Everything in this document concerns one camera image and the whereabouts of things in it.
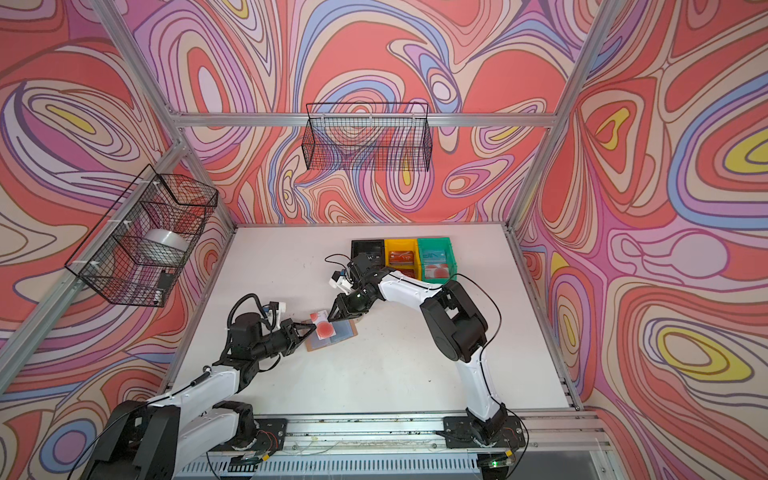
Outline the tan leather card holder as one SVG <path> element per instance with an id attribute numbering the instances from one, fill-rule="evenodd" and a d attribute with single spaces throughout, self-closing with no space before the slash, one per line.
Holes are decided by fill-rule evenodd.
<path id="1" fill-rule="evenodd" d="M 335 328 L 336 334 L 330 339 L 319 340 L 317 338 L 317 335 L 314 332 L 312 335 L 309 336 L 309 338 L 305 342 L 306 350 L 308 352 L 313 352 L 313 351 L 317 351 L 327 347 L 331 347 L 333 345 L 336 345 L 348 339 L 351 339 L 358 334 L 356 322 L 353 320 L 344 320 L 344 321 L 337 321 L 337 322 L 331 322 L 331 323 Z"/>

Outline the white red-dot credit card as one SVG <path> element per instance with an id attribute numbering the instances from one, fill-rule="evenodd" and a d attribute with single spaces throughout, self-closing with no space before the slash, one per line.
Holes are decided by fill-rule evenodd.
<path id="1" fill-rule="evenodd" d="M 311 313 L 310 320 L 315 326 L 314 332 L 319 340 L 330 339 L 336 334 L 334 326 L 329 321 L 327 310 Z"/>

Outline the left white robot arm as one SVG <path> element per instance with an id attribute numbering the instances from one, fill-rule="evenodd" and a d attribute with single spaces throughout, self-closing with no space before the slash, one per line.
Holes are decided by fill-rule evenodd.
<path id="1" fill-rule="evenodd" d="M 84 479 L 171 479 L 218 445 L 257 448 L 263 456 L 280 447 L 254 418 L 251 405 L 234 400 L 261 373 L 261 362 L 280 361 L 316 330 L 313 323 L 284 320 L 263 333 L 264 319 L 240 319 L 227 329 L 220 358 L 174 393 L 144 402 L 125 401 L 86 452 Z"/>

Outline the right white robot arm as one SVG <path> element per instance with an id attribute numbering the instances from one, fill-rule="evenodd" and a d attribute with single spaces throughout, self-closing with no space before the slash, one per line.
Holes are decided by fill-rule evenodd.
<path id="1" fill-rule="evenodd" d="M 334 271 L 329 283 L 339 290 L 328 314 L 331 322 L 358 319 L 378 301 L 420 312 L 437 349 L 455 363 L 464 388 L 468 432 L 456 439 L 490 446 L 500 437 L 508 410 L 496 398 L 486 369 L 488 323 L 459 282 L 430 284 L 360 254 Z"/>

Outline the black plastic storage bin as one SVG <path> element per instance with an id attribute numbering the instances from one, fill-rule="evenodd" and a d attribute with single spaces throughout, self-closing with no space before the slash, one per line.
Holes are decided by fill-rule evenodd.
<path id="1" fill-rule="evenodd" d="M 355 259 L 361 254 L 373 257 L 373 262 L 378 267 L 386 265 L 385 241 L 383 239 L 355 239 L 351 241 L 350 258 Z"/>

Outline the yellow plastic storage bin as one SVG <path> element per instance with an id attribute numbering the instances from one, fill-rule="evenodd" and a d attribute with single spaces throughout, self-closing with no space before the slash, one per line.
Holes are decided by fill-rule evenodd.
<path id="1" fill-rule="evenodd" d="M 384 240 L 385 264 L 421 280 L 421 258 L 416 238 L 387 238 Z"/>

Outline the green plastic storage bin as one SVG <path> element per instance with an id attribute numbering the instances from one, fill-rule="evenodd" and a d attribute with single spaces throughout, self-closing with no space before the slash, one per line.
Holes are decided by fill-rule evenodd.
<path id="1" fill-rule="evenodd" d="M 449 237 L 421 237 L 417 239 L 421 262 L 420 277 L 433 284 L 445 284 L 457 272 L 453 245 Z"/>

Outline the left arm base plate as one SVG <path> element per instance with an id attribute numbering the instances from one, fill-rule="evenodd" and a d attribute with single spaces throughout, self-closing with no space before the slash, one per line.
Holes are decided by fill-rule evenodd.
<path id="1" fill-rule="evenodd" d="M 241 422 L 235 436 L 225 441 L 222 447 L 234 451 L 274 453 L 284 447 L 288 420 L 268 417 Z"/>

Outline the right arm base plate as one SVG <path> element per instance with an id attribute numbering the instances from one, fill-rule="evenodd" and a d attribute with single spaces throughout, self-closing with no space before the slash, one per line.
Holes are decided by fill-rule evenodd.
<path id="1" fill-rule="evenodd" d="M 507 448 L 516 451 L 527 444 L 527 435 L 515 417 L 481 422 L 469 415 L 443 418 L 437 434 L 449 449 Z"/>

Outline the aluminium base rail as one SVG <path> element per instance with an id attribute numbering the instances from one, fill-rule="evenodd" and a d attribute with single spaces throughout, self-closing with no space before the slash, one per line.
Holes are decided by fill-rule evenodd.
<path id="1" fill-rule="evenodd" d="M 171 479 L 432 478 L 626 479 L 618 451 L 594 414 L 523 412 L 527 444 L 449 449 L 437 434 L 456 412 L 254 416 L 288 420 L 284 447 L 269 456 L 222 445 Z"/>

